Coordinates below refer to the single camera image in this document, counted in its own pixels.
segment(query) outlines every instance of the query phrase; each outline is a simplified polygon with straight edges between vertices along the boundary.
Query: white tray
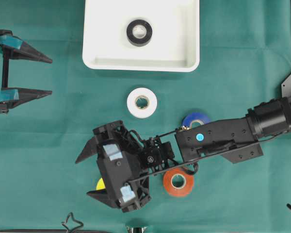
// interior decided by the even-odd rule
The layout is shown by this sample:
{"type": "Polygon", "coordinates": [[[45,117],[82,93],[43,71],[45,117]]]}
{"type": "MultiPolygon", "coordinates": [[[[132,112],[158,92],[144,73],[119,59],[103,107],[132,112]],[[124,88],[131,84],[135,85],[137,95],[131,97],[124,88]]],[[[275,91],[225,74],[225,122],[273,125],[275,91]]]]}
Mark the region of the white tray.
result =
{"type": "Polygon", "coordinates": [[[199,0],[86,0],[83,61],[92,69],[195,70],[199,0]],[[146,46],[127,39],[127,26],[135,19],[152,27],[146,46]]]}

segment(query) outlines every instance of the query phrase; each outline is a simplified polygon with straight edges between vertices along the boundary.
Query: blue tape patch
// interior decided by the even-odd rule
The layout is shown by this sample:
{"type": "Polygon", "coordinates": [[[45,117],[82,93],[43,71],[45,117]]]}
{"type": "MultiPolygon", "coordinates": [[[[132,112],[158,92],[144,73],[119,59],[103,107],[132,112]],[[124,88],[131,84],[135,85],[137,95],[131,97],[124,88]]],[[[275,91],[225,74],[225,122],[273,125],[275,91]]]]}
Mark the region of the blue tape patch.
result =
{"type": "Polygon", "coordinates": [[[192,113],[189,114],[182,122],[182,126],[191,128],[194,122],[198,122],[201,125],[205,125],[211,122],[210,118],[204,113],[192,113]]]}
{"type": "Polygon", "coordinates": [[[12,48],[20,50],[23,41],[12,35],[1,35],[0,36],[0,45],[10,46],[12,48]]]}
{"type": "Polygon", "coordinates": [[[107,144],[104,145],[103,148],[110,158],[110,161],[123,158],[123,155],[116,144],[107,144]]]}
{"type": "Polygon", "coordinates": [[[19,100],[17,89],[0,91],[0,102],[10,101],[10,100],[19,100]]]}

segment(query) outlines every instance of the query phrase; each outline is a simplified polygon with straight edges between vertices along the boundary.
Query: green tablecloth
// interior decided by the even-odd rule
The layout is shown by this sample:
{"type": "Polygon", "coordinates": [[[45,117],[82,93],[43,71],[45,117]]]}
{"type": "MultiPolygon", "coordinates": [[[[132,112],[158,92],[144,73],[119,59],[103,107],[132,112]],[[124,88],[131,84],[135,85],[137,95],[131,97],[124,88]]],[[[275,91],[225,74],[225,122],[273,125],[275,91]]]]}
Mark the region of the green tablecloth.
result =
{"type": "MultiPolygon", "coordinates": [[[[265,155],[248,162],[201,162],[194,190],[183,199],[165,192],[162,176],[150,179],[152,201],[135,212],[123,214],[85,194],[100,177],[95,157],[74,161],[99,125],[122,119],[147,138],[178,127],[193,110],[212,120],[238,118],[280,97],[291,72],[290,0],[201,0],[200,13],[196,71],[105,71],[81,59],[83,0],[0,0],[0,28],[54,60],[10,63],[10,86],[53,95],[0,115],[0,229],[60,229],[73,211],[86,229],[115,233],[127,224],[156,233],[291,232],[291,134],[262,145],[265,155]],[[126,107],[128,93],[141,86],[159,100],[143,120],[126,107]]],[[[180,160],[174,137],[167,139],[180,160]]]]}

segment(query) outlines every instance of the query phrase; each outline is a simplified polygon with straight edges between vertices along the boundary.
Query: wire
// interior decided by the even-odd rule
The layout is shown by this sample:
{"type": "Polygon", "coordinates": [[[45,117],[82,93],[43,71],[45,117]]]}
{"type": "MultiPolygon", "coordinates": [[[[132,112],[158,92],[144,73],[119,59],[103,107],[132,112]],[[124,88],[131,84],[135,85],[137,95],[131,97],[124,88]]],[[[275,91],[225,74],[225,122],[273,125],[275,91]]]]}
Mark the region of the wire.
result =
{"type": "Polygon", "coordinates": [[[155,175],[158,175],[158,174],[161,174],[161,173],[165,173],[165,172],[170,171],[170,170],[172,170],[174,168],[191,165],[191,164],[194,164],[194,163],[196,163],[196,162],[198,162],[200,160],[211,158],[211,157],[216,156],[216,155],[223,155],[223,154],[227,154],[227,153],[230,153],[230,152],[235,152],[235,151],[238,151],[238,150],[242,150],[242,149],[254,146],[254,145],[258,145],[258,144],[263,143],[263,142],[268,142],[268,141],[271,141],[271,140],[277,138],[278,136],[280,136],[282,134],[283,133],[279,133],[279,134],[277,134],[277,135],[275,135],[275,136],[273,136],[271,138],[268,138],[268,139],[265,139],[265,140],[261,140],[261,141],[257,141],[257,142],[253,142],[253,143],[249,143],[249,144],[247,144],[245,146],[238,147],[238,148],[235,148],[235,149],[232,149],[232,150],[227,150],[227,151],[223,151],[223,152],[219,152],[219,153],[215,153],[215,154],[206,155],[204,157],[199,157],[199,158],[193,159],[191,161],[188,161],[188,162],[185,162],[185,163],[182,163],[182,164],[178,164],[176,166],[172,166],[172,167],[166,168],[166,169],[161,170],[161,171],[152,172],[150,174],[147,174],[145,176],[139,177],[139,178],[134,179],[134,180],[130,180],[128,182],[132,183],[132,182],[140,181],[140,180],[143,180],[143,179],[148,178],[150,176],[155,176],[155,175]]]}
{"type": "Polygon", "coordinates": [[[140,135],[135,130],[131,130],[131,131],[129,131],[129,133],[133,133],[141,143],[144,142],[144,140],[141,139],[140,135]]]}

